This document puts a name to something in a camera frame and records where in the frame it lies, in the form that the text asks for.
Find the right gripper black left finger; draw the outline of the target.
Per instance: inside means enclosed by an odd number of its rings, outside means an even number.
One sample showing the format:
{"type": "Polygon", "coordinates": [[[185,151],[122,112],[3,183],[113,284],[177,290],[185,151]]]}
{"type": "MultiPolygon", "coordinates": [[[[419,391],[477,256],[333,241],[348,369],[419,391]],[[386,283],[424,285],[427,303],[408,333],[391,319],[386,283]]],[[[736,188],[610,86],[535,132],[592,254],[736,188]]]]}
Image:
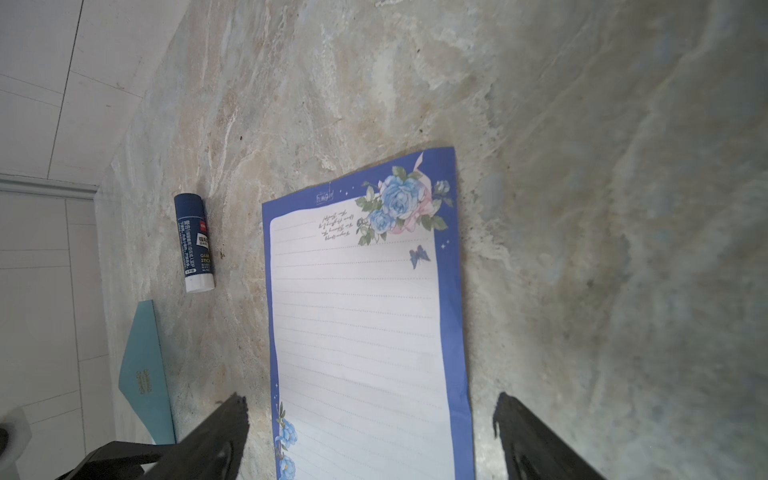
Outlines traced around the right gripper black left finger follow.
{"type": "Polygon", "coordinates": [[[63,479],[235,479],[248,437],[248,405],[233,394],[175,445],[113,441],[63,479]]]}

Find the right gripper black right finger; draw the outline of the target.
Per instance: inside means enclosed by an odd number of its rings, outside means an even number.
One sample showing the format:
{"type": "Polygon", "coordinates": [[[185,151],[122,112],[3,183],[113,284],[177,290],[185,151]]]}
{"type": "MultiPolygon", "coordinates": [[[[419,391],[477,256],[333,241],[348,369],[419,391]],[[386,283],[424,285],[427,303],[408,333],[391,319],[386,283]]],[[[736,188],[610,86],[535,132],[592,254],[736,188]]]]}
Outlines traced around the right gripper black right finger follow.
{"type": "Polygon", "coordinates": [[[502,444],[509,479],[605,479],[518,398],[506,392],[499,394],[493,429],[502,444]]]}

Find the teal paper envelope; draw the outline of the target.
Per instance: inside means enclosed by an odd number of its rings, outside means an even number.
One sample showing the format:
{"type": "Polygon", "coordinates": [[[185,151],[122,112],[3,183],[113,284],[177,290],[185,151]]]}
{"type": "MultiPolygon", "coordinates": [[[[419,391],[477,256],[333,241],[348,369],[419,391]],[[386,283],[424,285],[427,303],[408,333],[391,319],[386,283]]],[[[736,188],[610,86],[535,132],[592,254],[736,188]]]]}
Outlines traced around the teal paper envelope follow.
{"type": "Polygon", "coordinates": [[[156,444],[177,443],[152,300],[136,307],[118,388],[156,444]]]}

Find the blue bordered floral letter paper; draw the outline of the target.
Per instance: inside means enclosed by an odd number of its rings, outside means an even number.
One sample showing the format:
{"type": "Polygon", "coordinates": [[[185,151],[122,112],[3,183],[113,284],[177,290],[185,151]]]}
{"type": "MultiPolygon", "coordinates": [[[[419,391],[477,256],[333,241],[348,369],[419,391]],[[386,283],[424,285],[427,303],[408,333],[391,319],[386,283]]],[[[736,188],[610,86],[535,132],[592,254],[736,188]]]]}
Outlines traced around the blue bordered floral letter paper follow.
{"type": "Polygon", "coordinates": [[[471,479],[456,154],[262,207],[280,479],[471,479]]]}

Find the blue white glue stick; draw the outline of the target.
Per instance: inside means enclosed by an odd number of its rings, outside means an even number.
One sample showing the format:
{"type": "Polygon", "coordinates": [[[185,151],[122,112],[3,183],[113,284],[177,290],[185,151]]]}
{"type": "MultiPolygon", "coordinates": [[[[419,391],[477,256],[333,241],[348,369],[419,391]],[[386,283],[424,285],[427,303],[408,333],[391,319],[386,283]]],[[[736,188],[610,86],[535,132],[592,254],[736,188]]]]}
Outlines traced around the blue white glue stick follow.
{"type": "Polygon", "coordinates": [[[174,207],[185,290],[187,293],[214,290],[214,264],[204,201],[197,194],[181,193],[174,197],[174,207]]]}

